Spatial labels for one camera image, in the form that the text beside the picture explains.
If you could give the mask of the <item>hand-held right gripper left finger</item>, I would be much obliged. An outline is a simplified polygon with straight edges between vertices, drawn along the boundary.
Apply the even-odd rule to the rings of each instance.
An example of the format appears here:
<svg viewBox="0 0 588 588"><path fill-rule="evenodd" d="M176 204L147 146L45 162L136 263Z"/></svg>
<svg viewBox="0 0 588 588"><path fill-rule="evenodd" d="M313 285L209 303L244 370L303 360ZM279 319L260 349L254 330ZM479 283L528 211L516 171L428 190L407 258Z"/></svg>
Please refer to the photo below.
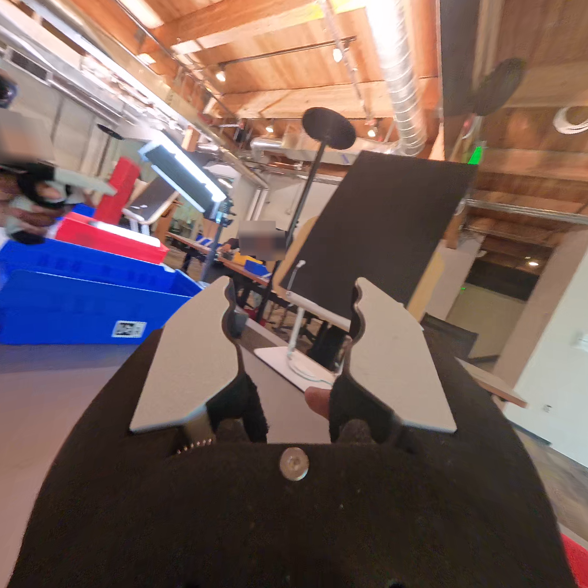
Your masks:
<svg viewBox="0 0 588 588"><path fill-rule="evenodd" d="M241 371L229 333L233 283L218 278L181 306L161 331L129 423L132 433L180 428L189 442L214 442L207 404Z"/></svg>

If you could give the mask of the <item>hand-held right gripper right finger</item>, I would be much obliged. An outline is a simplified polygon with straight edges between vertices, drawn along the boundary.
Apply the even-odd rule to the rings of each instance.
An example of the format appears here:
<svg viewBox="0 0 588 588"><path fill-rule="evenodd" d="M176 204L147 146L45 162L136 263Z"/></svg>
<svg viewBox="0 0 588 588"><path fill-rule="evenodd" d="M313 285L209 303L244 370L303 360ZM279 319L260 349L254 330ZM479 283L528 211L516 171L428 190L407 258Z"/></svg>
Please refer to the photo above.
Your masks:
<svg viewBox="0 0 588 588"><path fill-rule="evenodd" d="M365 277L354 285L352 340L337 377L337 435L363 422L375 443L415 428L453 434L457 424L420 323Z"/></svg>

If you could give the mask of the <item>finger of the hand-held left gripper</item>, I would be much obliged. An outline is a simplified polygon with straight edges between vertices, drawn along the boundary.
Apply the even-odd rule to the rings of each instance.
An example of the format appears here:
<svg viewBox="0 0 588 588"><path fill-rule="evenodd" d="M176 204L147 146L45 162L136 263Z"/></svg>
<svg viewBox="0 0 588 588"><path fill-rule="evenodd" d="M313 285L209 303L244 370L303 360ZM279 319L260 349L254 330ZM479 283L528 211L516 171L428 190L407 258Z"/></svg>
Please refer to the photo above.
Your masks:
<svg viewBox="0 0 588 588"><path fill-rule="evenodd" d="M117 188L98 178L90 177L82 173L66 170L57 166L51 166L51 186L59 192L61 197L68 197L71 189L89 190L102 195L113 196Z"/></svg>

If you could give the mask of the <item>red plastic bin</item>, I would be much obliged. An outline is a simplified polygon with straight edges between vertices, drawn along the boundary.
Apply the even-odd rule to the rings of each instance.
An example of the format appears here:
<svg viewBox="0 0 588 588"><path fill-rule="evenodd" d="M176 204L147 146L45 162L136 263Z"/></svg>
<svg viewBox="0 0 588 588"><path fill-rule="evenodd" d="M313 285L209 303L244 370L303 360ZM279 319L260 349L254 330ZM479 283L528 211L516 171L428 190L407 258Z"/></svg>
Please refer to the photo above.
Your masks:
<svg viewBox="0 0 588 588"><path fill-rule="evenodd" d="M162 263L168 247L155 237L70 212L56 229L54 238L153 264Z"/></svg>

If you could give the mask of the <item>blue plastic bin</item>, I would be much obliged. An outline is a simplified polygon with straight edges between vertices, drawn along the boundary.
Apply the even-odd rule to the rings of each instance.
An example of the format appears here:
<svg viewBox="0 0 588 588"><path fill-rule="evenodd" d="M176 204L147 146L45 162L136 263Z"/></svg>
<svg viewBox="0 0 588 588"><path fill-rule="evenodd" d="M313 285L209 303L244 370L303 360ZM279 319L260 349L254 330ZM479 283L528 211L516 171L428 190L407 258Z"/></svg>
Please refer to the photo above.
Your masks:
<svg viewBox="0 0 588 588"><path fill-rule="evenodd" d="M138 345L201 290L164 264L9 239L1 247L1 343Z"/></svg>

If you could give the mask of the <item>person's right hand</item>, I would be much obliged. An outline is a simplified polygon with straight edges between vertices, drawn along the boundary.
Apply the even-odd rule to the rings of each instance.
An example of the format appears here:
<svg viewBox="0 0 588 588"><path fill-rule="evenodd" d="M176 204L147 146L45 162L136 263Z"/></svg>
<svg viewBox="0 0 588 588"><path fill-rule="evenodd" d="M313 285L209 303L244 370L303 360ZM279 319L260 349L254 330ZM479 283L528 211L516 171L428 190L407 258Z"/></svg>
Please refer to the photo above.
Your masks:
<svg viewBox="0 0 588 588"><path fill-rule="evenodd" d="M330 389L322 389L311 386L305 390L305 402L314 413L328 420L330 408L330 394Z"/></svg>

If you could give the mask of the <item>small red storage bin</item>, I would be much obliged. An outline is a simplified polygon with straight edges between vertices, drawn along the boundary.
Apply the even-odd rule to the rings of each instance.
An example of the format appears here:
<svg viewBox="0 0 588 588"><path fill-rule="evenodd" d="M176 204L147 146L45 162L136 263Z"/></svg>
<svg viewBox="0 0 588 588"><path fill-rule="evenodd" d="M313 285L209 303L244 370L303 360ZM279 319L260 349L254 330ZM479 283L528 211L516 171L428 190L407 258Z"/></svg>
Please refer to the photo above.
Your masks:
<svg viewBox="0 0 588 588"><path fill-rule="evenodd" d="M125 157L119 158L109 180L110 186L115 188L116 192L114 195L102 196L93 214L93 220L106 224L119 224L122 210L134 191L139 175L140 168L134 161Z"/></svg>

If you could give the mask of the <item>slanted black panel board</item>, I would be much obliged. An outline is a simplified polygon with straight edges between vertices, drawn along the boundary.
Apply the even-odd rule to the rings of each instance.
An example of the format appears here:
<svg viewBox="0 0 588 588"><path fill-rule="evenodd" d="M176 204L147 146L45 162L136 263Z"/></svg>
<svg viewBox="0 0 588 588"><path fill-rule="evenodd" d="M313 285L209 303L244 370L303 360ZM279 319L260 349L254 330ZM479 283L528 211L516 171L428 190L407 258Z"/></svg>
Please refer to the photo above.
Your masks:
<svg viewBox="0 0 588 588"><path fill-rule="evenodd" d="M151 226L176 200L179 193L165 179L157 176L134 192L122 215L139 225Z"/></svg>

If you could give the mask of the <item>LED light panel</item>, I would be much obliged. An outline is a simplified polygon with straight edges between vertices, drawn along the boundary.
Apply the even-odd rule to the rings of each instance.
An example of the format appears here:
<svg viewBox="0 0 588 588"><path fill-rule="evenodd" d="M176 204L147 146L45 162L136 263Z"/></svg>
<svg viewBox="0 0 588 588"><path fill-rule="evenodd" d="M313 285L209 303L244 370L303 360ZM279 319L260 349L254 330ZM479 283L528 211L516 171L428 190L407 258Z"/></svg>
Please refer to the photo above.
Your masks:
<svg viewBox="0 0 588 588"><path fill-rule="evenodd" d="M226 202L228 196L218 181L167 134L156 134L139 148L138 155L199 212L217 210Z"/></svg>

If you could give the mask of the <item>wood edged office table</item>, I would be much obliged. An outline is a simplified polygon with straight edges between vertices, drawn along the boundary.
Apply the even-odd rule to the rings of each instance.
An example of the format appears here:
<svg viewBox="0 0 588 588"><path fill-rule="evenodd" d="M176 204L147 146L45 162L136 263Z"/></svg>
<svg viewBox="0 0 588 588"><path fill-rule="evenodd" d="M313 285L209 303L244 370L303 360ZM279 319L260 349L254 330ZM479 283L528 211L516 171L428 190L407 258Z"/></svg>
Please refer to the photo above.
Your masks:
<svg viewBox="0 0 588 588"><path fill-rule="evenodd" d="M504 410L503 405L505 403L511 403L523 409L527 408L527 402L501 378L462 359L457 357L455 359L479 386L492 395L495 403L501 410Z"/></svg>

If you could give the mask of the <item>black light stand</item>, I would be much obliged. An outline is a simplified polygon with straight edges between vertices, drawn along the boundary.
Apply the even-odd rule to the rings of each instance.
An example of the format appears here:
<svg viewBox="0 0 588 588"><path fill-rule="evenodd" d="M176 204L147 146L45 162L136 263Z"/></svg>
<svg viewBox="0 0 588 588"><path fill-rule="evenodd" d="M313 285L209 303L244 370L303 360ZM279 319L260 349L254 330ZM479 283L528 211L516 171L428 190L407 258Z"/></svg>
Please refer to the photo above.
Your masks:
<svg viewBox="0 0 588 588"><path fill-rule="evenodd" d="M211 283L214 281L213 269L218 258L218 250L221 245L221 237L224 229L228 228L234 221L236 215L232 210L233 201L227 197L222 202L213 202L212 207L207 209L203 215L203 236L210 239L201 271L201 282Z"/></svg>

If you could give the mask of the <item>black dome speaker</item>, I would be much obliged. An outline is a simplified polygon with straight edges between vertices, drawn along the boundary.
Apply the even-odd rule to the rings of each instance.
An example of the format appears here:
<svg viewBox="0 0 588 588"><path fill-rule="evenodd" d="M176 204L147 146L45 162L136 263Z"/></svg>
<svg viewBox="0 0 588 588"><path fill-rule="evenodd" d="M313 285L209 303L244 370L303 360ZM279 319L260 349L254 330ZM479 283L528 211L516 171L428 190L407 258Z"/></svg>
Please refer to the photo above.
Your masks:
<svg viewBox="0 0 588 588"><path fill-rule="evenodd" d="M485 117L502 108L522 83L525 72L522 58L508 58L496 65L473 94L473 114Z"/></svg>

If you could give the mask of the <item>silver ceiling duct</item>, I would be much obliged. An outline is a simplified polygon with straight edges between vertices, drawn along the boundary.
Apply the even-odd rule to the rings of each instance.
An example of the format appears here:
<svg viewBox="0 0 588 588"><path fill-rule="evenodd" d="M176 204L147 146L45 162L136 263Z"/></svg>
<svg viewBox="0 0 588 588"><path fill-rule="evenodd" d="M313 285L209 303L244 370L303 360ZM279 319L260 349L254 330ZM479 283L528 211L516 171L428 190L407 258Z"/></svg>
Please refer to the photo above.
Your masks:
<svg viewBox="0 0 588 588"><path fill-rule="evenodd" d="M165 93L162 99L85 37L80 40L89 55L79 55L19 10L1 14L1 43L6 43L1 53L15 68L77 100L86 109L93 109L98 117L112 124L125 121L143 133L147 129L162 133L166 129L193 127L209 139L215 147L212 152L225 164L233 166L259 188L269 188L266 181L251 171L199 118L196 109L166 84L157 83L157 90L163 89Z"/></svg>
<svg viewBox="0 0 588 588"><path fill-rule="evenodd" d="M415 157L423 150L427 133L403 2L366 1L365 11L392 103L398 152Z"/></svg>

